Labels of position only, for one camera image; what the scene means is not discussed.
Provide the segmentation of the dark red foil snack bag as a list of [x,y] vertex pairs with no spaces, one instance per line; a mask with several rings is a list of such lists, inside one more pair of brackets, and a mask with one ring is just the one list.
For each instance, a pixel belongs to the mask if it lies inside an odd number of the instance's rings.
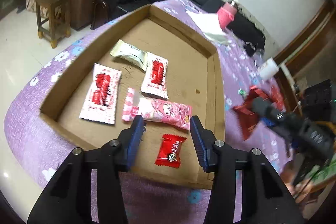
[[270,100],[270,102],[274,102],[273,98],[265,91],[257,86],[251,86],[248,94],[244,98],[243,104],[232,108],[238,117],[243,140],[250,138],[253,130],[259,122],[260,118],[258,114],[252,110],[252,101],[259,97],[263,100]]

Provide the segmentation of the white red snack packet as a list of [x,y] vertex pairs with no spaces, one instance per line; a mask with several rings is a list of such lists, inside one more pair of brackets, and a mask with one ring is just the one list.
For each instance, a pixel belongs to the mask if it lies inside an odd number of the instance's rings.
[[141,85],[141,92],[168,100],[166,72],[168,60],[147,52],[147,70]]
[[93,81],[85,97],[79,118],[114,124],[121,71],[95,64]]

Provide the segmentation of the pink cartoon snack packet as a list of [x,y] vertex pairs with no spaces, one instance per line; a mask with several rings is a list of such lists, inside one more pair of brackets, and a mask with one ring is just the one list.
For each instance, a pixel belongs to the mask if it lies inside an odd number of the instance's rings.
[[137,115],[146,121],[170,124],[189,130],[192,107],[182,103],[144,97],[133,88],[128,88],[122,110],[122,119],[130,122]]

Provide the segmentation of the small red candy packet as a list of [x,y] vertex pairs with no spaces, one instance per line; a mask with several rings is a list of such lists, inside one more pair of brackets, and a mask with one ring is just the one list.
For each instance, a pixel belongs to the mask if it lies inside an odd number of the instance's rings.
[[164,134],[155,165],[179,168],[181,165],[179,154],[186,139],[178,135]]

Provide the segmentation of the cream green snack packet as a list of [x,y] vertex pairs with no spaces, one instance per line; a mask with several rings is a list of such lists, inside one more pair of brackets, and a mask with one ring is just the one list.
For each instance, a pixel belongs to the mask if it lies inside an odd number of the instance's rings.
[[135,66],[141,68],[144,72],[147,70],[147,52],[136,48],[135,46],[118,40],[110,51],[113,57],[122,58]]

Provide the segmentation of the red mesh gift bag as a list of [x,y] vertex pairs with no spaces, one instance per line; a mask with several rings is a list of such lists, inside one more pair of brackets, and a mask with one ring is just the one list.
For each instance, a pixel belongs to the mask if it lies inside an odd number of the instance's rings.
[[279,111],[285,110],[284,100],[279,88],[276,85],[272,85],[270,89],[270,96],[274,100],[274,105]]

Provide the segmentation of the green wrapped candy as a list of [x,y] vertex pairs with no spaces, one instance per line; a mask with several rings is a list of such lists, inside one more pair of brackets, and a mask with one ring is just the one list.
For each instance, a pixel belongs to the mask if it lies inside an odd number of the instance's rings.
[[240,94],[241,96],[244,96],[246,94],[246,92],[242,89],[239,89],[238,94]]

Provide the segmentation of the white plastic jar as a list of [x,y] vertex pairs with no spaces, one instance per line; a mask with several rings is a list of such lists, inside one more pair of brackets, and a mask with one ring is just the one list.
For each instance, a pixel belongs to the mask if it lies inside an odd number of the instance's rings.
[[279,67],[272,58],[269,58],[257,69],[258,75],[264,81],[272,78],[278,71]]

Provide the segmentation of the black bag on table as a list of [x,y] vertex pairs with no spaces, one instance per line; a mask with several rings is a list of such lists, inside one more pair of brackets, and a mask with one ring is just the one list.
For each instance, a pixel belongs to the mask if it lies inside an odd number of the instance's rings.
[[260,42],[244,42],[244,49],[249,57],[252,57],[255,53],[264,55],[264,43]]

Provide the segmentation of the folded white grey papers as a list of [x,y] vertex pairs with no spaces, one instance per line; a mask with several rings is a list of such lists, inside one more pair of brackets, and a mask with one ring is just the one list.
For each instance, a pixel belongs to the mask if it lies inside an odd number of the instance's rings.
[[232,42],[228,35],[221,29],[218,16],[216,14],[197,14],[190,11],[186,11],[186,13],[208,40],[225,45]]

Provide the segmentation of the pink thermos bottle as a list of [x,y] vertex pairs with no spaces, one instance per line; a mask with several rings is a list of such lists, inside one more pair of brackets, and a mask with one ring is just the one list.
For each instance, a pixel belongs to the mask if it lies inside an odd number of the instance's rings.
[[224,29],[234,21],[235,15],[238,12],[239,1],[230,0],[226,2],[218,11],[217,16],[219,20],[219,26]]

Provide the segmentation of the shallow cardboard box tray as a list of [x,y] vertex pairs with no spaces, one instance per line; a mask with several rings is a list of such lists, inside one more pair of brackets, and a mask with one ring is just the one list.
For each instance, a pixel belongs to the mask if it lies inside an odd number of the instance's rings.
[[85,150],[118,137],[136,117],[146,124],[127,152],[145,178],[209,189],[213,176],[198,163],[191,117],[223,139],[224,93],[217,48],[154,5],[97,29],[58,78],[41,118]]

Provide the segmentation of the wooden stool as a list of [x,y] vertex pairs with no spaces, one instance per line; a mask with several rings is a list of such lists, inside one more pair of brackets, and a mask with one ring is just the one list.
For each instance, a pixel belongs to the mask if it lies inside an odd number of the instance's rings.
[[71,0],[35,0],[38,36],[56,48],[58,41],[71,36]]

